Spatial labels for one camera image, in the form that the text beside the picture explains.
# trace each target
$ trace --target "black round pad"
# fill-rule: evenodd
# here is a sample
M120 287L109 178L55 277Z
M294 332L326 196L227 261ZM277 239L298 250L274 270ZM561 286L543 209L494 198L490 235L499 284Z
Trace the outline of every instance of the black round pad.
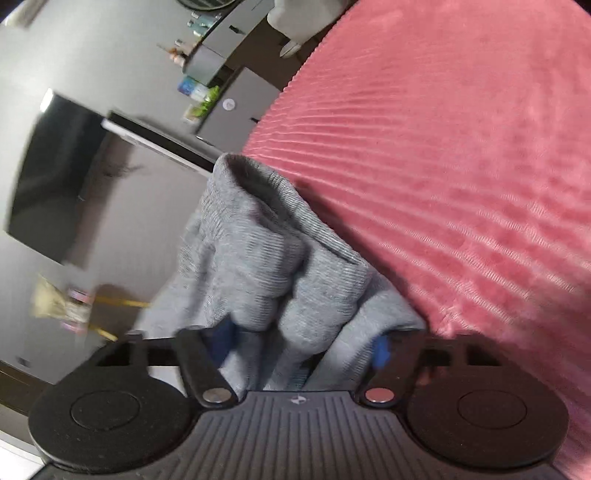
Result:
M512 469L549 458L569 424L566 407L533 377L505 368L450 374L415 390L408 424L434 453L477 469Z
M49 460L86 473L116 473L174 449L190 424L187 398L137 369L81 369L49 388L29 431Z

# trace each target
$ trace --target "black plastic device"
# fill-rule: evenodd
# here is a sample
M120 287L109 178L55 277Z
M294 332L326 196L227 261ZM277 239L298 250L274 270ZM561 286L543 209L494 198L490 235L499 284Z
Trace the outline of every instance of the black plastic device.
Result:
M34 480L564 479L564 404L480 336L392 333L357 392L240 402L206 336L128 335L49 388L29 417L48 462ZM178 365L187 395L149 365Z

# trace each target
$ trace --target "pink ribbed fabric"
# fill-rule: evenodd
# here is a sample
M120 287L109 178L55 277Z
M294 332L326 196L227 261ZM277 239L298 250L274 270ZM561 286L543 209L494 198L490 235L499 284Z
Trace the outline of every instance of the pink ribbed fabric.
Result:
M360 0L245 148L450 336L496 339L591 478L591 18L571 0Z

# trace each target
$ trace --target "ribbed black surface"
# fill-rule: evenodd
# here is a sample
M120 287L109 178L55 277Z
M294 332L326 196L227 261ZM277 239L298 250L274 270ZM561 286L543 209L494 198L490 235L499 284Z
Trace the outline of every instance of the ribbed black surface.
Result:
M294 403L298 397L305 401ZM83 480L45 467L34 480ZM430 456L395 415L353 403L348 393L250 393L231 410L205 414L173 453L104 480L563 480L549 465L491 475Z

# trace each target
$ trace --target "metal rivet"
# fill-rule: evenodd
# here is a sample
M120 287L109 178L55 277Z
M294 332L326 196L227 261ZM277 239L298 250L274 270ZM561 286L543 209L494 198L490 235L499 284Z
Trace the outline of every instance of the metal rivet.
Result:
M210 388L203 393L203 399L209 403L224 403L232 398L232 393L225 388Z
M365 392L365 398L371 403L386 403L392 401L394 397L394 392L387 388L370 388Z

